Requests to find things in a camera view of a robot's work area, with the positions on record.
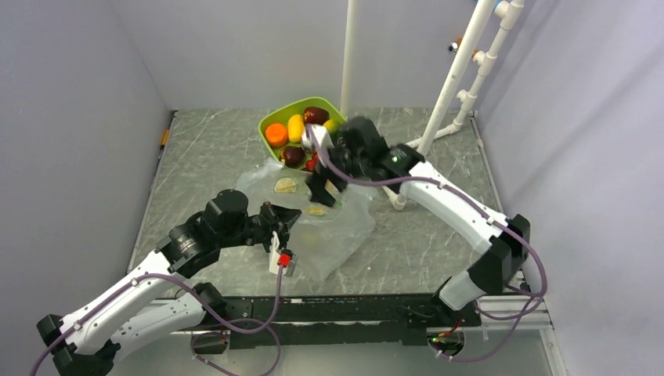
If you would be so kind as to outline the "dark red apple front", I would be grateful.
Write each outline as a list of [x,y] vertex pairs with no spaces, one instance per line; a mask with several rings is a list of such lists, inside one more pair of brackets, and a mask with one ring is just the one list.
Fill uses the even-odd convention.
[[306,152],[300,146],[285,146],[279,159],[288,168],[299,168],[305,162]]

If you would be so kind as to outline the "clear plastic bag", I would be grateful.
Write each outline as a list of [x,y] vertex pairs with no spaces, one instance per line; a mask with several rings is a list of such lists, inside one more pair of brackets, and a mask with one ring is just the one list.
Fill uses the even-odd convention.
[[310,201],[305,180],[309,173],[268,159],[262,166],[244,172],[236,189],[249,200],[249,211],[257,212],[268,201],[301,211],[290,230],[287,247],[298,260],[295,271],[322,282],[355,253],[375,227],[370,203],[377,193],[373,187],[350,185],[339,192],[331,183],[326,189],[335,199],[333,207]]

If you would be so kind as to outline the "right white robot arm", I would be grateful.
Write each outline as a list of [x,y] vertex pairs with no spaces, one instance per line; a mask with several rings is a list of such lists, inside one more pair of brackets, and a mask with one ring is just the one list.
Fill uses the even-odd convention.
[[467,195],[410,146],[389,146],[367,117],[354,117],[331,135],[322,125],[306,125],[303,145],[318,162],[307,179],[314,202],[332,206],[326,185],[381,186],[416,201],[469,243],[479,258],[448,278],[435,292],[431,314],[441,325],[458,319],[462,309],[484,295],[503,291],[528,258],[528,221],[486,207]]

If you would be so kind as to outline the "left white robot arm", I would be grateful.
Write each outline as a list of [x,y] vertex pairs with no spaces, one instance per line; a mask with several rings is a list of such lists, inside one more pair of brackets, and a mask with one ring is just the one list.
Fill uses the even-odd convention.
[[271,320],[227,319],[225,301],[211,284],[190,287],[189,278],[216,263],[225,248],[261,245],[278,277],[289,270],[287,248],[301,210],[265,202],[247,212],[247,196],[223,190],[204,210],[174,227],[129,274],[80,309],[49,314],[37,325],[45,351],[30,373],[51,359],[61,375],[105,375],[127,355],[189,327],[257,334]]

